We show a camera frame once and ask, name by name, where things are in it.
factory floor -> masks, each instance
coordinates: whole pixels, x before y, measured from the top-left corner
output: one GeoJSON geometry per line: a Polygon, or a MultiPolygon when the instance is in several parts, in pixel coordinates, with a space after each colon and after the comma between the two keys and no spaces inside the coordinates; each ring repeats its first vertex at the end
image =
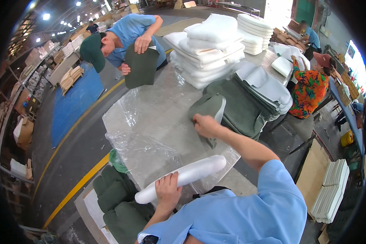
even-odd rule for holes
{"type": "MultiPolygon", "coordinates": [[[[237,16],[237,12],[199,6],[180,10],[154,10],[153,7],[150,7],[145,11],[147,14],[166,16],[163,25],[175,22],[177,16],[206,19],[212,12],[237,16]]],[[[86,111],[57,148],[52,148],[50,139],[56,94],[53,89],[45,90],[34,127],[30,157],[33,162],[35,181],[38,182],[42,175],[43,177],[29,210],[29,222],[27,224],[30,227],[41,228],[57,206],[64,199],[67,199],[67,203],[64,204],[48,225],[50,231],[59,234],[62,243],[97,243],[73,203],[83,187],[77,189],[77,191],[74,187],[83,181],[85,188],[92,179],[87,178],[89,172],[92,172],[98,162],[101,162],[112,149],[105,138],[106,129],[102,121],[102,115],[128,91],[124,83],[117,86],[122,77],[109,62],[106,62],[104,70],[99,75],[105,88],[101,95],[103,99],[99,99],[96,105],[86,111]]],[[[342,157],[340,136],[346,132],[348,125],[343,125],[342,132],[339,132],[337,127],[333,125],[334,118],[337,115],[336,111],[332,112],[334,104],[336,102],[330,102],[320,111],[322,119],[315,122],[315,130],[336,160],[342,157]]],[[[272,124],[275,123],[276,121],[265,127],[259,141],[266,144],[279,156],[291,176],[295,178],[298,167],[307,154],[308,146],[292,155],[288,155],[303,141],[287,123],[272,132],[268,132],[272,124]]],[[[233,170],[233,172],[238,174],[239,177],[245,177],[254,186],[257,186],[258,173],[249,168],[243,160],[240,159],[234,169],[236,170],[233,170]]],[[[235,180],[235,177],[226,177],[223,179],[223,183],[233,190],[233,186],[238,184],[235,180]]],[[[320,235],[321,227],[322,224],[314,223],[308,216],[301,243],[318,243],[317,238],[320,235]]]]}

hand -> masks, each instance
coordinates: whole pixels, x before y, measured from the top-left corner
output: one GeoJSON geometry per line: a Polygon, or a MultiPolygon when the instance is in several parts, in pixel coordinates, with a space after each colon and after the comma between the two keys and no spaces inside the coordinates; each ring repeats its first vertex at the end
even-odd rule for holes
{"type": "Polygon", "coordinates": [[[130,67],[127,64],[122,63],[119,67],[122,75],[128,75],[130,73],[130,67]]]}
{"type": "Polygon", "coordinates": [[[136,41],[134,42],[134,52],[141,54],[144,53],[148,46],[149,43],[152,41],[152,36],[149,35],[142,35],[139,36],[136,41]]]}
{"type": "Polygon", "coordinates": [[[168,174],[155,183],[159,200],[157,208],[172,212],[182,195],[182,186],[178,187],[178,172],[168,174]]]}
{"type": "Polygon", "coordinates": [[[196,114],[192,120],[195,123],[195,129],[198,134],[206,138],[217,138],[220,130],[224,128],[210,115],[203,116],[196,114]]]}

short-sleeved shirt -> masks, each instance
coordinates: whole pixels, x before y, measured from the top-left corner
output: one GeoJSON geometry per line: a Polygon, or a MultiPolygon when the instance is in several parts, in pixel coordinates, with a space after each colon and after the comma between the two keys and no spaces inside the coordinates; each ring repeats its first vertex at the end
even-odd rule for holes
{"type": "Polygon", "coordinates": [[[281,161],[270,160],[259,172],[257,194],[236,196],[228,189],[205,194],[140,232],[138,240],[154,235],[158,244],[178,244],[190,234],[212,244],[298,244],[306,216],[292,177],[281,161]]]}
{"type": "Polygon", "coordinates": [[[94,24],[92,27],[87,27],[87,31],[89,30],[91,33],[94,33],[94,32],[97,32],[98,30],[96,29],[98,28],[98,25],[97,24],[94,24]]]}
{"type": "MultiPolygon", "coordinates": [[[[155,22],[156,19],[153,15],[129,14],[115,23],[113,27],[107,29],[106,32],[113,32],[121,39],[123,44],[123,48],[114,49],[114,51],[107,56],[107,60],[115,67],[121,66],[125,61],[127,47],[133,44],[139,36],[142,36],[147,28],[155,22]]],[[[167,57],[164,48],[161,47],[154,36],[152,36],[152,41],[156,46],[156,50],[160,54],[157,60],[158,67],[167,57]]]]}
{"type": "Polygon", "coordinates": [[[329,77],[317,70],[300,70],[297,60],[293,61],[293,67],[293,75],[298,82],[291,92],[293,104],[289,114],[306,119],[324,99],[329,77]]]}
{"type": "Polygon", "coordinates": [[[306,32],[305,32],[308,36],[309,36],[309,42],[310,43],[312,43],[312,46],[314,47],[314,48],[320,48],[320,40],[318,39],[318,35],[317,35],[317,33],[314,31],[314,30],[312,30],[312,28],[311,27],[307,27],[306,28],[306,32]]]}

woman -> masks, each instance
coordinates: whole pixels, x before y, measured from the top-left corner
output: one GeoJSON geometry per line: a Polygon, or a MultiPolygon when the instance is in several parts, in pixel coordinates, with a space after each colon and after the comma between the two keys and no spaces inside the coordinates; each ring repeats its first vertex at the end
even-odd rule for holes
{"type": "Polygon", "coordinates": [[[329,54],[313,52],[317,64],[313,70],[300,71],[295,56],[293,60],[293,74],[298,83],[292,90],[293,105],[289,114],[298,119],[306,119],[318,107],[326,95],[329,76],[336,69],[336,62],[329,54]]]}

